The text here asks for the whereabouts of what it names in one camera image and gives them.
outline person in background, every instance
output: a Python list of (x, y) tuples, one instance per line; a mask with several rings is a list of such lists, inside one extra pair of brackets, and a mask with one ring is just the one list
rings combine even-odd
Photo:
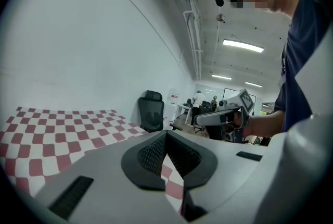
[(213, 97), (213, 100), (210, 102), (210, 105), (211, 105), (211, 107), (212, 107), (212, 110), (213, 110), (213, 112), (215, 112), (215, 110), (216, 110), (216, 108), (217, 108), (217, 96), (215, 95), (214, 97)]
[(206, 97), (200, 91), (197, 91), (197, 94), (193, 97), (191, 126), (194, 124), (194, 117), (199, 114), (199, 106), (202, 105), (203, 101), (206, 101)]
[[(269, 116), (251, 116), (244, 136), (271, 137), (287, 132), (312, 112), (295, 76), (319, 46), (329, 25), (326, 8), (319, 0), (230, 0), (238, 7), (250, 5), (270, 12), (280, 12), (291, 20), (287, 42), (281, 55), (280, 93)], [(242, 123), (236, 114), (234, 126)]]

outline ceiling light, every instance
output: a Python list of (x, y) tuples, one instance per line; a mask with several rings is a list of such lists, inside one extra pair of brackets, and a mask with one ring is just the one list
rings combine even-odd
[(260, 88), (262, 88), (262, 86), (261, 85), (258, 85), (258, 84), (254, 84), (254, 83), (251, 83), (251, 82), (245, 82), (246, 84), (249, 84), (249, 85), (253, 85), (253, 86), (257, 86), (257, 87), (260, 87)]
[(255, 46), (255, 45), (248, 44), (248, 43), (231, 41), (231, 40), (223, 40), (223, 44), (228, 45), (228, 46), (244, 48), (244, 49), (255, 51), (255, 52), (258, 52), (258, 53), (261, 53), (262, 51), (264, 51), (264, 48), (261, 48), (261, 47)]
[(232, 78), (223, 77), (223, 76), (217, 76), (217, 75), (212, 75), (212, 77), (214, 77), (214, 78), (221, 78), (221, 79), (225, 79), (225, 80), (232, 80)]

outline checkered pattern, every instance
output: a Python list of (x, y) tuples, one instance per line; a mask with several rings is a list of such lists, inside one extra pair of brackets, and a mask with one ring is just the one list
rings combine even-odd
[[(16, 109), (0, 131), (0, 164), (10, 181), (31, 196), (52, 176), (90, 151), (147, 132), (115, 110), (54, 111)], [(183, 179), (167, 156), (162, 176), (166, 196), (176, 210), (183, 197)]]

